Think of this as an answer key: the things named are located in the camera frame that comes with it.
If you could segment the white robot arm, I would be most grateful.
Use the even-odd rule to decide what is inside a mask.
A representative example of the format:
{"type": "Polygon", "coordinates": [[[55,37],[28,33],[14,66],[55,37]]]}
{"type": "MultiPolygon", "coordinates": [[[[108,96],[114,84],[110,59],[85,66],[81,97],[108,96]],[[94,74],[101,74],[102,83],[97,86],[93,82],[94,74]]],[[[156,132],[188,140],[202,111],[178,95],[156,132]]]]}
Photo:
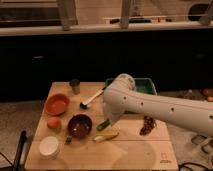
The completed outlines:
{"type": "Polygon", "coordinates": [[[104,90],[104,111],[111,124],[129,111],[213,137],[212,103],[140,93],[135,87],[132,76],[120,74],[104,90]]]}

